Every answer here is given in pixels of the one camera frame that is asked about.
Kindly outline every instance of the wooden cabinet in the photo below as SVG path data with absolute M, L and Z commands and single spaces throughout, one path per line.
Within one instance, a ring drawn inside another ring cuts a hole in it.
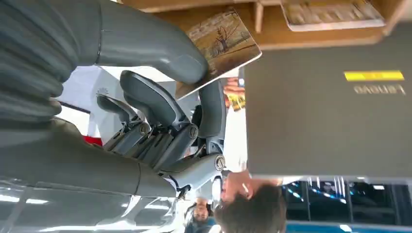
M 122 0 L 123 4 L 153 13 L 184 31 L 233 6 L 263 50 L 377 43 L 391 33 L 406 2 L 407 0 L 372 1 L 385 17 L 385 27 L 292 32 L 283 17 L 280 0 Z

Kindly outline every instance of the man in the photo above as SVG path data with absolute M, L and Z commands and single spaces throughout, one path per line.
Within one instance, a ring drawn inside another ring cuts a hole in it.
M 245 89 L 238 78 L 229 78 L 226 95 L 244 96 Z M 226 98 L 226 107 L 230 107 Z M 232 171 L 223 183 L 221 204 L 215 219 L 225 233 L 283 233 L 286 230 L 286 203 L 281 185 L 300 177 L 284 179 L 251 178 L 246 169 L 246 111 L 228 110 L 223 155 L 226 167 Z
M 225 233 L 283 233 L 286 204 L 282 179 L 252 179 L 249 172 L 232 172 L 223 183 L 216 221 Z

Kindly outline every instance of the hair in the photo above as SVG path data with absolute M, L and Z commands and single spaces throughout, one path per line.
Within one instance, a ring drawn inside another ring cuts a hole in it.
M 215 210 L 225 233 L 284 233 L 286 203 L 280 186 L 265 184 L 248 200 L 237 194 L 232 203 Z

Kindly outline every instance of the yellow label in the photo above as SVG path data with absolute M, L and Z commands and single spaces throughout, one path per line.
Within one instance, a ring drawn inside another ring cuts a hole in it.
M 348 82 L 367 82 L 367 81 L 400 81 L 405 80 L 400 70 L 394 71 L 368 71 L 345 72 Z

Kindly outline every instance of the tree painting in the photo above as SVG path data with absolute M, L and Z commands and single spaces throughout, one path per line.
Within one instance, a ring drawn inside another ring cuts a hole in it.
M 236 27 L 228 26 L 228 27 L 218 27 L 216 40 L 222 45 L 223 52 L 227 52 L 229 47 L 227 46 L 227 41 L 230 36 L 236 31 L 239 24 Z

